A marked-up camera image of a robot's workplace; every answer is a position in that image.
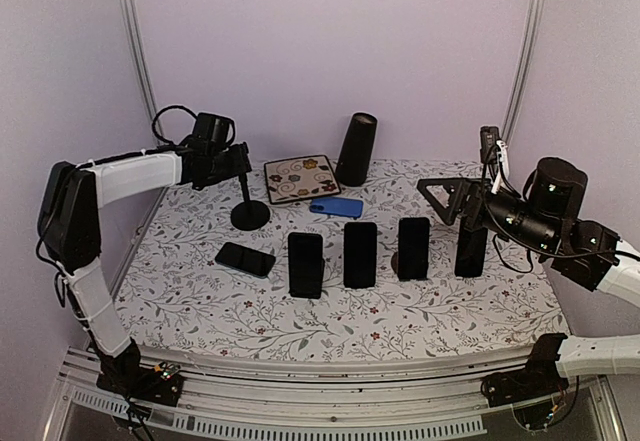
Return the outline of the blue edged black phone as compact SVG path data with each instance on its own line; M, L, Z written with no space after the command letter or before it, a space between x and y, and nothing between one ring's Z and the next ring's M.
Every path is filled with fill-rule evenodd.
M401 281L425 280L429 266L430 220L402 218L399 222L397 274Z

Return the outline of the small black phone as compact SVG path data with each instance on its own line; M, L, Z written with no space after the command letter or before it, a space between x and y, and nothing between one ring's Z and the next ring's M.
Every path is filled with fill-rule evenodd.
M319 299L325 265L322 236L292 232L287 243L289 294L295 298Z

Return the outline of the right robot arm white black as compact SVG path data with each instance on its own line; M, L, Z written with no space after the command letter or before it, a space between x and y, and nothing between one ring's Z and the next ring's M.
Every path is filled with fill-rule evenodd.
M583 288L638 305L638 250L606 226L578 217L587 182L571 163L545 157L522 196L493 192L484 176L422 179L417 189L445 224L460 224L461 243L475 231L491 231Z

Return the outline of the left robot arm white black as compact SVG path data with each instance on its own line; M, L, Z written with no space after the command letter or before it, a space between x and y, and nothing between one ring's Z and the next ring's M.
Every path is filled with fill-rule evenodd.
M234 121L210 113L196 115L192 133L180 143L83 164L61 161L51 168L38 217L36 255L55 267L60 303L74 304L100 353L117 358L132 343L101 267L100 210L161 188L202 190L250 170L249 147L236 142Z

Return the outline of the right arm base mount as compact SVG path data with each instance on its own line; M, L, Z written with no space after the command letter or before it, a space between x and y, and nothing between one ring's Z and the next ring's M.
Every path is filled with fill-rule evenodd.
M556 362L560 358L560 346L567 338L563 333L544 334L534 343L522 368L485 376L480 392L489 406L503 406L565 391L569 381L559 374Z

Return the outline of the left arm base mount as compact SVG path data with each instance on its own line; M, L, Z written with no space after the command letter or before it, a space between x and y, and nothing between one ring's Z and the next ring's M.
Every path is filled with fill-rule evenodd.
M143 367L138 351L123 352L116 357L100 356L97 387L125 400L176 407L183 384L178 365L160 362L152 368Z

